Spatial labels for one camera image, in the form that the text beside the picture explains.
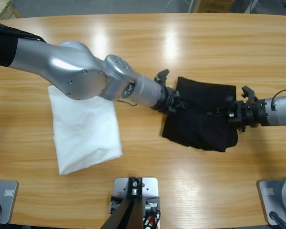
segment black garment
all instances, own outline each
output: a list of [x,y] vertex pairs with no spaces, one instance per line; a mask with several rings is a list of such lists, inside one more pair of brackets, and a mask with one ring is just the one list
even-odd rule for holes
[[189,107],[169,113],[162,136],[184,146],[225,152],[237,143],[237,129],[227,118],[212,117],[207,112],[225,106],[228,98],[236,100],[236,87],[200,83],[178,77],[176,88]]

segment white cloth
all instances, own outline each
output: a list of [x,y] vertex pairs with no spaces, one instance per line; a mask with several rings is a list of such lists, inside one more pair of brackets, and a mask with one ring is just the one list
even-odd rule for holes
[[98,96],[73,100],[49,86],[59,174],[122,156],[113,102]]

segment silver robotic arm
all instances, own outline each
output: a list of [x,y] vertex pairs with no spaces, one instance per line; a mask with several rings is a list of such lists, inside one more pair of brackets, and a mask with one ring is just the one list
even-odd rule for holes
[[151,80],[118,56],[100,60],[80,42],[51,45],[1,24],[0,65],[40,75],[74,100],[123,98],[162,113],[186,107],[179,93],[165,86],[168,70]]
[[80,42],[55,46],[18,38],[10,68],[40,75],[75,100],[98,95],[107,100],[126,98],[152,107],[161,97],[159,83],[139,74],[118,56],[96,58]]

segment wooden table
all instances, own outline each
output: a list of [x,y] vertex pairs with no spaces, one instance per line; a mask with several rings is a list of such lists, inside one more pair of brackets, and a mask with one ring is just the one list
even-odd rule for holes
[[[59,44],[85,43],[153,78],[248,85],[259,98],[286,89],[286,17],[137,14],[27,18],[2,23]],[[265,224],[256,184],[286,177],[286,126],[247,128],[226,153],[160,137],[163,115],[116,102],[123,157],[59,176],[43,78],[0,67],[0,179],[20,184],[12,223],[99,228],[116,177],[156,177],[163,229]]]

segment black mount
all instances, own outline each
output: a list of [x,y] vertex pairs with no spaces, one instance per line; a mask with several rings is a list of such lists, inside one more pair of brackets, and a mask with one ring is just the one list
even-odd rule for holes
[[157,104],[151,107],[161,113],[167,114],[169,112],[175,113],[177,109],[184,109],[188,107],[187,102],[180,96],[177,90],[166,87],[166,77],[169,73],[168,69],[159,72],[155,81],[161,86],[161,97]]

